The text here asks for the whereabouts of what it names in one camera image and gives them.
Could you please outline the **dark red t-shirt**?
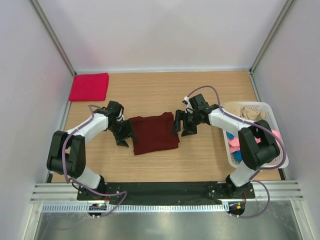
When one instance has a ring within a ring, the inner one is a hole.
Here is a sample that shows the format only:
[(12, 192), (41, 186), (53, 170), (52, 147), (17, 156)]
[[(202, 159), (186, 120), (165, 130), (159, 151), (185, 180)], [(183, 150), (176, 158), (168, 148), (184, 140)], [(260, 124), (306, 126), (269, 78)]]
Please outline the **dark red t-shirt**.
[(129, 119), (137, 140), (133, 141), (134, 155), (177, 149), (180, 139), (171, 131), (174, 126), (174, 115), (164, 112), (158, 116), (136, 116)]

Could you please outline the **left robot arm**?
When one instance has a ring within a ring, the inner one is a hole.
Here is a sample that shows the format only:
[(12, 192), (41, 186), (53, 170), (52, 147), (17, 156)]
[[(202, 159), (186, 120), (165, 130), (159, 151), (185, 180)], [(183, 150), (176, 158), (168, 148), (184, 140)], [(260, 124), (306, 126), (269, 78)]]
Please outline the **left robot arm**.
[(110, 131), (117, 146), (128, 147), (127, 139), (137, 141), (132, 122), (125, 119), (124, 107), (117, 101), (109, 101), (106, 107), (88, 107), (88, 119), (74, 128), (58, 130), (52, 135), (46, 167), (64, 176), (68, 184), (79, 185), (80, 191), (88, 191), (95, 200), (121, 196), (123, 192), (107, 193), (104, 178), (87, 166), (86, 145), (99, 133)]

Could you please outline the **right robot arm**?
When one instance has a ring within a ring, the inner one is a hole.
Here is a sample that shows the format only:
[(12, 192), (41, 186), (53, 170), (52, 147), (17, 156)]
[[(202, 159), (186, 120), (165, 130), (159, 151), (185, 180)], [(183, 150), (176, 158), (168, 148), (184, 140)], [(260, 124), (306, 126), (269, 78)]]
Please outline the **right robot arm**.
[(209, 105), (202, 94), (186, 97), (184, 110), (175, 112), (172, 134), (197, 134), (197, 126), (207, 124), (231, 133), (239, 140), (242, 161), (225, 179), (225, 192), (231, 198), (241, 195), (254, 175), (264, 165), (277, 158), (281, 151), (278, 137), (264, 119), (252, 121), (240, 118), (218, 104)]

